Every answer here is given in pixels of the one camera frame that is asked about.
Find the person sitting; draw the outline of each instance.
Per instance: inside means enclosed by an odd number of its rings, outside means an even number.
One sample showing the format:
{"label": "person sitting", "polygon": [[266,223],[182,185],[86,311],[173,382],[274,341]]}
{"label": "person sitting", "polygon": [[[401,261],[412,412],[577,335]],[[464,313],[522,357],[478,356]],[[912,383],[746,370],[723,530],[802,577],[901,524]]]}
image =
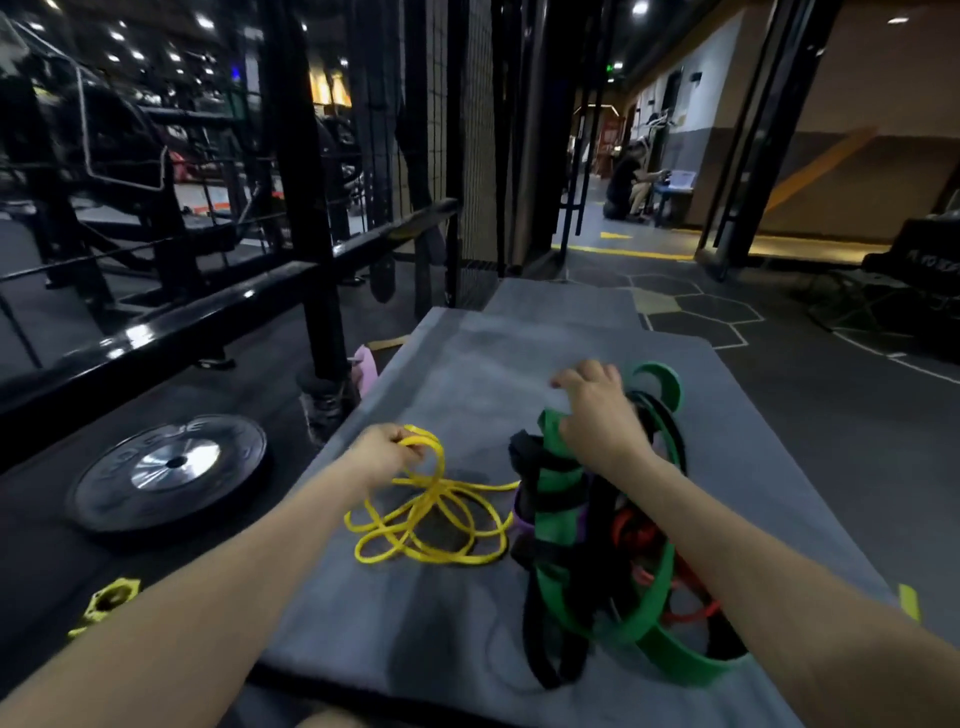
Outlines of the person sitting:
{"label": "person sitting", "polygon": [[624,151],[607,185],[604,217],[609,220],[625,220],[628,216],[638,218],[651,185],[664,174],[661,171],[645,172],[646,159],[647,145],[642,139]]}

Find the yellow stripe on wall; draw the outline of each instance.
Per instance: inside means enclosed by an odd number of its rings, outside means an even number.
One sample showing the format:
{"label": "yellow stripe on wall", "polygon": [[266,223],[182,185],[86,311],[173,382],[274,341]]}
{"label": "yellow stripe on wall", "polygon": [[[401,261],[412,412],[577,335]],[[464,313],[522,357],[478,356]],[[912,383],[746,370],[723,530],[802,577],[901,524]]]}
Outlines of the yellow stripe on wall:
{"label": "yellow stripe on wall", "polygon": [[769,212],[774,207],[782,205],[804,187],[813,184],[831,169],[835,169],[844,159],[859,152],[876,136],[876,132],[876,127],[866,127],[847,134],[808,165],[801,167],[774,187],[764,212]]}

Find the gray mat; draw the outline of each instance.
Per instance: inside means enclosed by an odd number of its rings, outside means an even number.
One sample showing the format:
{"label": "gray mat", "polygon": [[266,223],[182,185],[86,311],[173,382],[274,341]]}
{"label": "gray mat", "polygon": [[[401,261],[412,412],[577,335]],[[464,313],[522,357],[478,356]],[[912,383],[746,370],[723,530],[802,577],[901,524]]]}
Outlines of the gray mat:
{"label": "gray mat", "polygon": [[483,310],[539,324],[639,327],[634,297],[627,288],[504,279]]}
{"label": "gray mat", "polygon": [[[434,309],[304,478],[365,425],[425,427],[446,449],[450,474],[514,479],[510,435],[534,430],[544,406],[564,407],[550,374],[595,356],[621,365],[674,367],[687,399],[678,423],[691,477],[751,522],[829,567],[868,595],[890,599],[880,576],[701,339],[523,323]],[[400,489],[382,500],[396,502]],[[494,502],[506,512],[511,497]],[[769,679],[749,664],[708,689],[662,680],[633,649],[594,649],[582,679],[545,693],[523,656],[526,574],[512,560],[482,568],[426,566],[406,558],[364,566],[345,529],[288,608],[262,660],[301,677],[440,704],[521,726],[799,725]]]}

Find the hand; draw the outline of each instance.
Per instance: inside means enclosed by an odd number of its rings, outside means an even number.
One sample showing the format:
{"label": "hand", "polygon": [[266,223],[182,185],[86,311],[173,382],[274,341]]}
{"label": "hand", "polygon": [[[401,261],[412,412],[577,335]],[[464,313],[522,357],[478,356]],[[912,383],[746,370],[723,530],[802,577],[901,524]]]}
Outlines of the hand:
{"label": "hand", "polygon": [[404,468],[413,469],[422,459],[420,448],[400,445],[414,433],[400,425],[371,425],[331,466],[347,492],[347,499],[360,502],[370,490],[387,485]]}
{"label": "hand", "polygon": [[560,434],[583,465],[616,485],[638,463],[656,459],[613,364],[589,359],[550,379],[570,399]]}

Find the black weight plate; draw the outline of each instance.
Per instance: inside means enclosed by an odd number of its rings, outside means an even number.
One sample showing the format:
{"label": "black weight plate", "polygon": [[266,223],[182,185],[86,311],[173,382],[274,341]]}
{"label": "black weight plate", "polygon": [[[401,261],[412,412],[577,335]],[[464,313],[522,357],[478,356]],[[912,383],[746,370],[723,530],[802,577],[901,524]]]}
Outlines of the black weight plate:
{"label": "black weight plate", "polygon": [[236,491],[266,451],[266,434],[245,417],[202,415],[154,427],[87,468],[67,496],[67,514],[104,534],[179,521]]}

